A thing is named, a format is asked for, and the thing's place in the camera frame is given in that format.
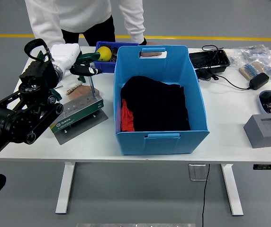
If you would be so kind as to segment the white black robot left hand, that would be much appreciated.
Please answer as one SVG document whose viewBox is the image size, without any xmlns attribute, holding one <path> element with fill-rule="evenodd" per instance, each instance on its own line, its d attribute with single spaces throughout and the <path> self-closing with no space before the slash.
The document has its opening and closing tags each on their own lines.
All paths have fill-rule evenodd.
<svg viewBox="0 0 271 227">
<path fill-rule="evenodd" d="M 97 61 L 100 54 L 82 53 L 78 44 L 56 44 L 51 48 L 52 64 L 59 79 L 65 78 L 65 73 L 69 71 L 77 76 L 93 76 L 101 74 L 102 70 L 90 66 Z"/>
</svg>

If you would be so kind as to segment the person's right hand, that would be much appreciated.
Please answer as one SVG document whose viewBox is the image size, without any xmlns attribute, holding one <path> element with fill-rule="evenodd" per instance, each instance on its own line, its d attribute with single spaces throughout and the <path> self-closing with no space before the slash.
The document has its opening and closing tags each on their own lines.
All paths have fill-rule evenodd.
<svg viewBox="0 0 271 227">
<path fill-rule="evenodd" d="M 81 85 L 79 87 L 77 87 L 74 91 L 72 91 L 69 95 L 68 98 L 70 100 L 74 100 L 76 98 L 79 98 L 87 93 L 92 94 L 92 88 L 90 86 L 84 86 Z"/>
</svg>

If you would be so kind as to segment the person's left hand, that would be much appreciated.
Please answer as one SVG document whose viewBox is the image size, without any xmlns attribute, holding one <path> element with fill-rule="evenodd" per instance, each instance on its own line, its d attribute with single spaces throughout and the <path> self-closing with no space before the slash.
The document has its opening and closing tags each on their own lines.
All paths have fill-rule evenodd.
<svg viewBox="0 0 271 227">
<path fill-rule="evenodd" d="M 146 46 L 148 45 L 157 45 L 154 42 L 147 42 Z M 140 52 L 141 57 L 154 57 L 154 56 L 160 56 L 162 52 Z"/>
</svg>

